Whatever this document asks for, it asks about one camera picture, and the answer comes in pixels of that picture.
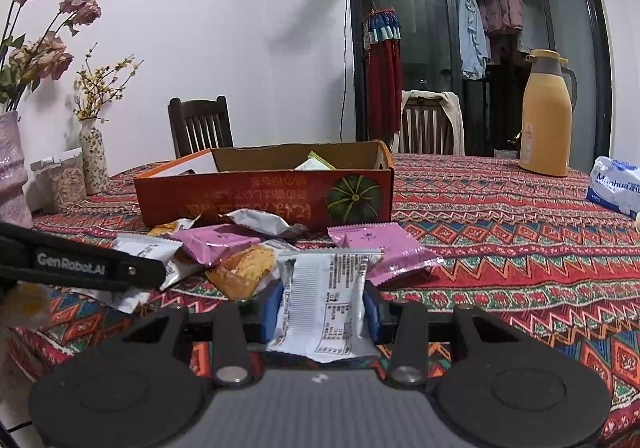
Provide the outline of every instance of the orange cardboard box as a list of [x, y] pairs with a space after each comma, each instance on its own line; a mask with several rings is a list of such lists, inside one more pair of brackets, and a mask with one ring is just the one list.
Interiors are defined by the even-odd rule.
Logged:
[[[294, 170], [314, 151], [336, 170]], [[382, 141], [207, 149], [134, 180], [146, 226], [237, 208], [275, 213], [310, 231], [391, 219], [394, 168]]]

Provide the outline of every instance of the thermos handle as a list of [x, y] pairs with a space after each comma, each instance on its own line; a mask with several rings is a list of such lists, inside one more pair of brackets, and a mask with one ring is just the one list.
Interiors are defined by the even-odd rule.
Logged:
[[573, 69], [569, 69], [568, 67], [561, 67], [560, 69], [571, 78], [571, 112], [573, 112], [575, 109], [575, 102], [578, 101], [578, 81]]

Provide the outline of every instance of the chair backrest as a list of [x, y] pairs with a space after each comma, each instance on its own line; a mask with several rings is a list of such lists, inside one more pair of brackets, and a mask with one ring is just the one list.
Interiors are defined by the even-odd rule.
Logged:
[[171, 98], [168, 109], [176, 157], [234, 146], [224, 96], [215, 101]]
[[409, 98], [402, 111], [400, 152], [453, 154], [453, 127], [440, 101]]

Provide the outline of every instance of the red patterned tablecloth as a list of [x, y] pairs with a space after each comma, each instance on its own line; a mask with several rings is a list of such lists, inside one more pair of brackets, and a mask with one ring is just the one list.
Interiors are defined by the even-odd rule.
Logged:
[[[394, 219], [446, 263], [430, 276], [385, 287], [385, 296], [434, 310], [478, 305], [588, 365], [613, 395], [601, 444], [640, 446], [640, 234], [633, 221], [586, 201], [587, 176], [580, 172], [555, 179], [485, 157], [400, 154], [394, 160]], [[68, 213], [37, 217], [35, 227], [105, 246], [119, 231], [143, 231], [132, 178], [145, 168], [114, 176], [108, 192]], [[328, 242], [318, 235], [298, 244]], [[142, 313], [173, 302], [209, 311], [222, 298], [196, 275], [154, 293]], [[54, 290], [52, 307], [43, 329], [12, 330], [12, 355], [33, 378], [132, 320], [62, 289]], [[198, 374], [209, 370], [209, 348], [194, 346], [191, 367]], [[447, 345], [431, 344], [430, 375], [449, 365]]]

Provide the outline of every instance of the yellow thermos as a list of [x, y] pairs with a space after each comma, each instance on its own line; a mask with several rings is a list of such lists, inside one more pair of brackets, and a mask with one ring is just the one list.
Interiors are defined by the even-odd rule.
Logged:
[[[571, 114], [578, 96], [575, 73], [556, 51], [532, 50], [531, 75], [522, 101], [520, 166], [532, 172], [564, 177], [569, 168]], [[562, 73], [571, 78], [571, 98]]]

